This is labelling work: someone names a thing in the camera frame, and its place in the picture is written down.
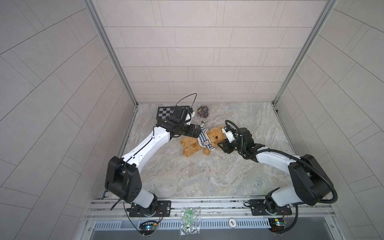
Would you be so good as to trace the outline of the brown teddy bear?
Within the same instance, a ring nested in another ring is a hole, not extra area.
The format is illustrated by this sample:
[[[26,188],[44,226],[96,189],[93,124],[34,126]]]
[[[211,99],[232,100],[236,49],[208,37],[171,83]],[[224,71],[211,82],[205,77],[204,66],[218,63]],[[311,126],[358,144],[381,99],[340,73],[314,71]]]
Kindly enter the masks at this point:
[[[208,130],[205,124],[202,123],[202,132],[200,133],[198,138],[184,137],[183,139],[181,139],[183,155],[185,157],[191,157],[198,151],[203,150],[203,154],[209,156],[213,150],[219,147],[218,143],[221,143],[227,138],[222,130],[222,126]]]

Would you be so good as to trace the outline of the striped knit bear sweater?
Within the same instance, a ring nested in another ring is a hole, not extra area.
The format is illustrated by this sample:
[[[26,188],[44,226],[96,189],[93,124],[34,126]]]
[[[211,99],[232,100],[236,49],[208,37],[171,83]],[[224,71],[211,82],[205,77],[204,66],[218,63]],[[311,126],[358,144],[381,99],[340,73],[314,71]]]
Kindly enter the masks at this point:
[[[201,124],[201,133],[198,137],[198,143],[201,147],[206,148],[209,151],[212,151],[215,149],[213,144],[211,143],[210,138],[208,137],[208,130],[205,127],[204,122],[202,122]]]

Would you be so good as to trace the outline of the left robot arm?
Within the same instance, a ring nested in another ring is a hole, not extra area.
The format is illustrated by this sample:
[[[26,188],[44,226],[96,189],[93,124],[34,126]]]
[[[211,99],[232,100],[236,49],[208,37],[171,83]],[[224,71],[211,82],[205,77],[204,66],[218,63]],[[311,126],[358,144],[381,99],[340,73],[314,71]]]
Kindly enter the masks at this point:
[[[140,172],[148,160],[172,138],[187,136],[198,138],[201,126],[191,123],[194,110],[175,106],[173,112],[158,120],[152,132],[133,150],[122,157],[110,159],[105,189],[119,197],[119,201],[135,204],[146,215],[153,215],[157,208],[157,196],[142,187]]]

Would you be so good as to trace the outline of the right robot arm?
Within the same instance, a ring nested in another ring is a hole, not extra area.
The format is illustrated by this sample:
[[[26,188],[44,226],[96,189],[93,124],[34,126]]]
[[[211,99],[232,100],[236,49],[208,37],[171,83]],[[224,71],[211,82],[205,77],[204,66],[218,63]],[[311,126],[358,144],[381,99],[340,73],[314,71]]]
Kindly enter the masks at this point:
[[[311,155],[292,156],[254,143],[246,128],[222,129],[226,139],[218,146],[227,154],[238,152],[244,159],[270,165],[291,177],[292,185],[269,192],[263,205],[270,215],[280,213],[282,207],[295,204],[314,206],[317,203],[334,203],[338,196],[332,181]]]

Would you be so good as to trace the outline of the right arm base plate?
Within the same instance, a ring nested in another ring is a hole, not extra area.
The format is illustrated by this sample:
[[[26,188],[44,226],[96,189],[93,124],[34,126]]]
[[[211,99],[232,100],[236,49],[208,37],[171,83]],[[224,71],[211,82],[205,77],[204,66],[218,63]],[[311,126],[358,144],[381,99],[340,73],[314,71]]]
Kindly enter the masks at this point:
[[[289,205],[283,207],[268,207],[265,204],[265,200],[249,200],[247,206],[251,209],[253,216],[290,216],[293,214]]]

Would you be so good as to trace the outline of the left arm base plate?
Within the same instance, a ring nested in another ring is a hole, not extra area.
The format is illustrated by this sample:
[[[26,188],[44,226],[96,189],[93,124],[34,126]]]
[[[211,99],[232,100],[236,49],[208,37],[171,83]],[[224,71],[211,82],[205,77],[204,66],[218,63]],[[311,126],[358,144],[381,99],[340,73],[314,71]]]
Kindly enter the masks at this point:
[[[150,214],[149,210],[139,205],[132,204],[129,209],[129,217],[169,217],[171,204],[171,201],[157,201],[156,209],[152,214]]]

